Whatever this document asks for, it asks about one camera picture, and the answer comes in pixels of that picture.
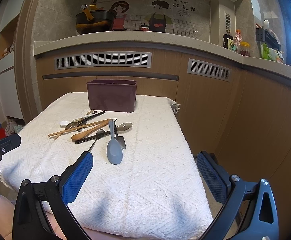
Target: soy sauce bottle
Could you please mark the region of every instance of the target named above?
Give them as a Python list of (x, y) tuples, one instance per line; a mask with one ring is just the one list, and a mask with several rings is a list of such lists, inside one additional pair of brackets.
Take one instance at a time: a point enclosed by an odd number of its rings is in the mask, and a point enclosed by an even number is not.
[(226, 49), (230, 49), (230, 46), (233, 44), (233, 36), (231, 36), (229, 33), (229, 30), (226, 30), (226, 34), (223, 35), (223, 47)]

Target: black pot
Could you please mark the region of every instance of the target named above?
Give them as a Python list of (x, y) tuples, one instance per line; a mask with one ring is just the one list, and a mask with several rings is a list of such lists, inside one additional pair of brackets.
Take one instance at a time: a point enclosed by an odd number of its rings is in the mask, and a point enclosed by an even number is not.
[[(87, 17), (84, 12), (81, 12), (76, 15), (76, 30), (79, 34), (106, 32), (112, 30), (113, 21), (115, 19), (115, 15), (112, 12), (106, 10), (94, 10), (90, 12), (93, 16), (93, 20), (91, 21), (87, 20)], [(90, 24), (104, 21), (107, 23), (98, 26), (89, 26)]]

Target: wall shelf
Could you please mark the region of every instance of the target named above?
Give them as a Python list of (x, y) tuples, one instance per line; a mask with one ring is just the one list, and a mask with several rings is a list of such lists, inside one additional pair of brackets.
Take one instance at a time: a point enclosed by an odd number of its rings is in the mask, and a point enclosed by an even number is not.
[(13, 18), (0, 32), (0, 60), (13, 51), (12, 50), (8, 54), (4, 55), (4, 50), (7, 47), (10, 47), (14, 40), (18, 19), (19, 15)]

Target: metal screw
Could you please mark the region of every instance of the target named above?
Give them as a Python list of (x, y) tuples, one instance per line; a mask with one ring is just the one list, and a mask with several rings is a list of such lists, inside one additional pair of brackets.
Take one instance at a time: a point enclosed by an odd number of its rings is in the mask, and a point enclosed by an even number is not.
[(21, 182), (21, 184), (22, 184), (23, 186), (26, 186), (26, 185), (29, 184), (29, 180), (28, 180), (28, 179), (25, 179), (25, 180), (23, 180), (23, 181)]
[(238, 175), (232, 175), (231, 178), (234, 180), (234, 181), (239, 181), (240, 180), (240, 177)]
[(261, 179), (261, 183), (262, 183), (263, 185), (268, 185), (268, 184), (269, 184), (268, 181), (267, 181), (266, 179)]
[(57, 181), (58, 181), (58, 179), (59, 179), (59, 176), (57, 176), (57, 175), (54, 175), (54, 176), (52, 176), (52, 177), (51, 177), (51, 179), (50, 179), (50, 180), (51, 180), (52, 182), (57, 182)]

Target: white towel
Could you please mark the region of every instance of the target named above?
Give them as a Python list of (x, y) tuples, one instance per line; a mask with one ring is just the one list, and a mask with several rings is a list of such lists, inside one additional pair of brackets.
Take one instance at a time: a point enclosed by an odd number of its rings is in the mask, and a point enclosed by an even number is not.
[[(123, 160), (107, 160), (109, 136), (92, 149), (93, 168), (68, 206), (87, 228), (126, 237), (187, 240), (212, 222), (203, 184), (169, 98), (139, 96), (133, 113), (106, 112), (90, 122), (117, 118), (131, 122)], [(19, 148), (3, 156), (0, 179), (18, 190), (24, 179), (47, 181), (72, 165), (92, 141), (76, 145), (74, 133), (53, 140), (58, 123), (88, 112), (87, 93), (69, 93), (47, 107), (20, 132)]]

